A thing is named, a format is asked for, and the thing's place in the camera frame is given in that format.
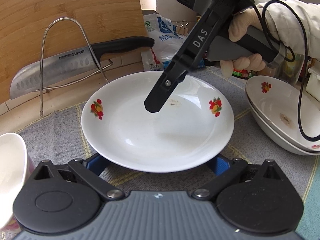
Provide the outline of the right forearm white sleeve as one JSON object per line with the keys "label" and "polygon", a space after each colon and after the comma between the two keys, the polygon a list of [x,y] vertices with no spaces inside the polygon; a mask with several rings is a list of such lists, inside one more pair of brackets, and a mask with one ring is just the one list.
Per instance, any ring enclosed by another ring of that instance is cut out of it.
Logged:
{"label": "right forearm white sleeve", "polygon": [[273,37],[290,47],[294,53],[304,54],[305,43],[302,22],[308,42],[308,55],[319,59],[319,4],[305,3],[299,0],[286,0],[285,3],[297,14],[280,3],[272,3],[266,9],[266,20]]}

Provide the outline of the gloved right hand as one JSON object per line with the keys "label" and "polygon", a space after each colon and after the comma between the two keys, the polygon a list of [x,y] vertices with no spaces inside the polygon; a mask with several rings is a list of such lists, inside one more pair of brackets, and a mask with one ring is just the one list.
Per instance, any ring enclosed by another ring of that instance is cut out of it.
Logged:
{"label": "gloved right hand", "polygon": [[[254,9],[246,9],[235,16],[228,29],[229,39],[232,42],[239,41],[247,33],[247,29],[250,25],[262,30],[259,18]],[[240,57],[234,61],[220,61],[221,72],[226,78],[231,77],[234,69],[245,69],[258,72],[265,67],[266,63],[263,61],[260,54],[253,54],[249,57]]]}

